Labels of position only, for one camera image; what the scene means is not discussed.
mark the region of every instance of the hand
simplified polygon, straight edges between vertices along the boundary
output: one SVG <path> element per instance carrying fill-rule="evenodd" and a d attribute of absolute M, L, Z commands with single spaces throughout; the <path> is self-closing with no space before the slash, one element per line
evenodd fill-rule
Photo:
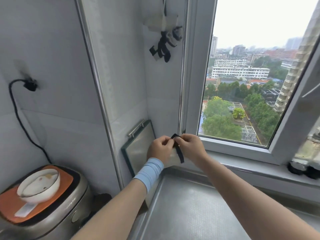
<path fill-rule="evenodd" d="M 184 156 L 189 158 L 196 166 L 198 161 L 207 156 L 205 147 L 200 138 L 192 134 L 183 134 L 180 137 L 174 137 L 174 140 L 180 146 Z"/>
<path fill-rule="evenodd" d="M 148 152 L 146 154 L 147 159 L 154 157 L 162 161 L 165 164 L 169 158 L 174 146 L 174 140 L 168 136 L 162 136 L 155 139 L 149 146 Z"/>

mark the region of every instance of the window frame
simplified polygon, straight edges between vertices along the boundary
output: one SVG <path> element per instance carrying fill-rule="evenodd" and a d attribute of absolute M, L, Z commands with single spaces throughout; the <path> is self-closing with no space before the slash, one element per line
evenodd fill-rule
<path fill-rule="evenodd" d="M 195 19 L 195 25 L 188 28 L 192 41 L 188 44 L 190 52 L 186 59 L 191 70 L 186 75 L 188 87 L 185 90 L 188 90 L 188 97 L 184 108 L 185 133 L 195 135 L 198 134 L 217 0 L 196 0 L 196 3 L 196 7 L 193 7 L 196 11 L 193 10 L 191 17 Z M 269 148 L 200 136 L 205 149 L 277 165 L 290 161 L 320 116 L 320 103 L 316 102 L 320 101 L 320 88 L 302 98 L 320 81 L 319 39 L 314 47 Z"/>

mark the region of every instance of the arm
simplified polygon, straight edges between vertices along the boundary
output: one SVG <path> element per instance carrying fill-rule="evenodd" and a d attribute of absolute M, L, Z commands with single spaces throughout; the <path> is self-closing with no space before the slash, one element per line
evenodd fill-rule
<path fill-rule="evenodd" d="M 169 160 L 173 145 L 173 139 L 162 136 L 152 142 L 147 158 L 157 158 L 165 163 Z M 146 198 L 147 187 L 150 187 L 151 183 L 154 181 L 146 183 L 145 180 L 134 178 L 116 197 L 98 211 L 73 236 L 72 240 L 127 239 L 138 211 Z"/>
<path fill-rule="evenodd" d="M 181 137 L 174 140 L 182 152 L 208 176 L 251 239 L 320 239 L 320 233 L 290 210 L 210 158 L 199 137 Z"/>

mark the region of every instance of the light blue arm sleeve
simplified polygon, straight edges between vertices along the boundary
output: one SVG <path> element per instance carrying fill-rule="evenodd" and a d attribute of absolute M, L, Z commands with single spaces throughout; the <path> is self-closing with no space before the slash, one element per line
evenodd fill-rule
<path fill-rule="evenodd" d="M 143 168 L 134 176 L 146 186 L 146 191 L 149 192 L 154 182 L 159 177 L 161 171 L 164 169 L 162 161 L 157 158 L 149 158 Z"/>

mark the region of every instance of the label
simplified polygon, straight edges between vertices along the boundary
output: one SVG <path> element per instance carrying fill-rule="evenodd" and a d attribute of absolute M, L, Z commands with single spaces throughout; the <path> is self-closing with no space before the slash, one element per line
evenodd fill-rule
<path fill-rule="evenodd" d="M 27 215 L 29 215 L 29 213 L 37 206 L 38 204 L 35 203 L 26 203 L 24 206 L 22 206 L 20 208 L 20 210 L 18 210 L 14 216 L 15 217 L 21 217 L 24 218 Z"/>

